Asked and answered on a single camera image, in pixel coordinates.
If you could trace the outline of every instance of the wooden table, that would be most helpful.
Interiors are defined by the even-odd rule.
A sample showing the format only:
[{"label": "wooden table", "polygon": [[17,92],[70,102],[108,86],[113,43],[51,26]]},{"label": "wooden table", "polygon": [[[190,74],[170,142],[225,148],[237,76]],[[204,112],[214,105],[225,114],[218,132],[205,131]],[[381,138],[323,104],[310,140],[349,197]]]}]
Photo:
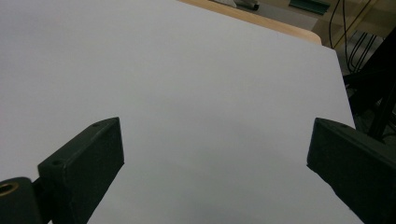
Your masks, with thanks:
[{"label": "wooden table", "polygon": [[118,116],[90,223],[361,223],[306,167],[316,117],[354,125],[334,50],[174,0],[0,12],[0,179]]},{"label": "wooden table", "polygon": [[268,29],[279,31],[282,34],[293,35],[301,39],[305,39],[321,45],[320,37],[317,34],[292,25],[288,25],[280,21],[274,21],[262,16],[258,16],[252,13],[248,13],[246,11],[239,10],[237,8],[228,7],[208,0],[179,0],[179,1],[193,6],[206,8],[208,10],[218,12],[220,14],[227,15],[230,17],[234,17],[242,21],[247,21]]},{"label": "wooden table", "polygon": [[[330,46],[329,21],[338,0],[326,0],[331,4],[323,16],[289,7],[290,0],[261,0],[262,3],[300,13],[318,19],[313,32],[318,34],[323,46]],[[344,20],[342,1],[335,11],[332,20],[332,42],[336,48],[344,43]],[[369,34],[387,37],[396,26],[396,1],[394,0],[346,0],[347,36],[359,30]]]}]

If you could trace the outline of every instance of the black cable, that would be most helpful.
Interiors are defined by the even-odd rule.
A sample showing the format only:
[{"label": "black cable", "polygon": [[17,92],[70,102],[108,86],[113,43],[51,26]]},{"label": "black cable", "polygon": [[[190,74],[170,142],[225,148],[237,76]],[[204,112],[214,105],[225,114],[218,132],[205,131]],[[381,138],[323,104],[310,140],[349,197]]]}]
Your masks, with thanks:
[{"label": "black cable", "polygon": [[367,53],[369,52],[370,48],[374,44],[375,39],[376,39],[375,35],[372,35],[372,37],[370,37],[369,43],[367,44],[366,48],[364,49],[363,54],[361,55],[361,57],[358,60],[358,64],[357,64],[356,69],[354,71],[355,73],[359,72],[361,70],[361,65],[363,64],[364,59],[366,59]]},{"label": "black cable", "polygon": [[343,0],[343,22],[344,22],[344,39],[345,39],[345,52],[346,52],[346,65],[349,73],[352,73],[350,68],[349,59],[347,57],[347,22],[346,22],[346,0]]},{"label": "black cable", "polygon": [[329,39],[330,39],[330,47],[332,49],[334,49],[334,47],[332,46],[332,18],[334,17],[335,10],[337,10],[338,4],[340,4],[340,1],[341,0],[338,0],[337,5],[335,5],[334,11],[332,12],[332,17],[330,18],[330,22],[329,22]]},{"label": "black cable", "polygon": [[359,37],[358,42],[355,44],[355,47],[353,47],[353,50],[352,50],[352,52],[349,55],[349,63],[352,66],[353,69],[356,69],[356,65],[353,64],[353,59],[355,58],[355,55],[358,52],[358,49],[361,47],[361,44],[363,43],[363,41],[366,38],[366,36],[367,36],[367,33],[363,33],[361,35],[361,37]]}]

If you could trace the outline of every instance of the screw hole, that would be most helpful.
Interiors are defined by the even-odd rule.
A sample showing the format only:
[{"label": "screw hole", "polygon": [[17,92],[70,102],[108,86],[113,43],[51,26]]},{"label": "screw hole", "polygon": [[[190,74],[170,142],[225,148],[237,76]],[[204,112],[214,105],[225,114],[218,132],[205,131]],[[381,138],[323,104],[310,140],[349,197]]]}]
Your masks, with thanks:
[{"label": "screw hole", "polygon": [[18,183],[6,183],[2,186],[0,186],[0,197],[1,196],[5,196],[8,195],[9,193],[11,193],[12,191],[14,191],[15,189],[17,189],[19,186]]}]

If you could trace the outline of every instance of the cable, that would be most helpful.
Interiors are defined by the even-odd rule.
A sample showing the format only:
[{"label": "cable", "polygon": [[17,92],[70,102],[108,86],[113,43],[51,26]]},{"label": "cable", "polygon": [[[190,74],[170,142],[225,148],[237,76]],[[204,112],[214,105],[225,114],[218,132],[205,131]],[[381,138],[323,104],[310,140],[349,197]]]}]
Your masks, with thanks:
[{"label": "cable", "polygon": [[335,5],[334,11],[332,12],[332,17],[330,18],[330,22],[329,22],[329,39],[330,39],[330,47],[332,49],[334,49],[334,47],[332,46],[332,18],[334,17],[335,10],[337,10],[338,4],[340,4],[340,1],[341,0],[338,0],[337,5]]},{"label": "cable", "polygon": [[367,36],[367,33],[363,33],[361,35],[361,37],[359,37],[358,42],[355,44],[355,47],[353,48],[352,52],[349,55],[349,62],[350,62],[350,65],[352,66],[353,69],[356,69],[356,65],[353,64],[353,59],[355,58],[355,55],[358,52],[358,49],[361,47],[361,44],[363,43],[363,41],[366,38],[366,36]]},{"label": "cable", "polygon": [[346,52],[346,65],[349,73],[352,73],[350,68],[349,59],[347,57],[347,22],[346,22],[346,0],[343,0],[343,22],[344,22],[344,39],[345,39],[345,52]]},{"label": "cable", "polygon": [[363,54],[361,55],[361,57],[358,60],[358,64],[354,70],[354,73],[357,73],[361,70],[361,65],[363,64],[364,59],[366,59],[367,53],[369,52],[370,48],[374,44],[375,39],[376,39],[375,35],[372,35],[372,37],[370,37],[369,43],[367,44],[366,48],[364,49]]}]

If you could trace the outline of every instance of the black plastic part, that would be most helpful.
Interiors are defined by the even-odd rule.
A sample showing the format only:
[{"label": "black plastic part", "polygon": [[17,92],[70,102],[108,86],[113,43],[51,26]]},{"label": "black plastic part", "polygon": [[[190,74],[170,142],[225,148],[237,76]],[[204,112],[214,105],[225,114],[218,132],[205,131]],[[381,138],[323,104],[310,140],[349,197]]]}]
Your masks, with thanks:
[{"label": "black plastic part", "polygon": [[87,223],[124,164],[120,120],[97,122],[38,165],[54,224]]},{"label": "black plastic part", "polygon": [[17,177],[0,182],[0,223],[43,224],[30,179]]},{"label": "black plastic part", "polygon": [[330,4],[319,0],[290,0],[289,6],[324,15],[329,9]]},{"label": "black plastic part", "polygon": [[396,223],[394,148],[344,124],[316,119],[307,162],[364,223]]}]

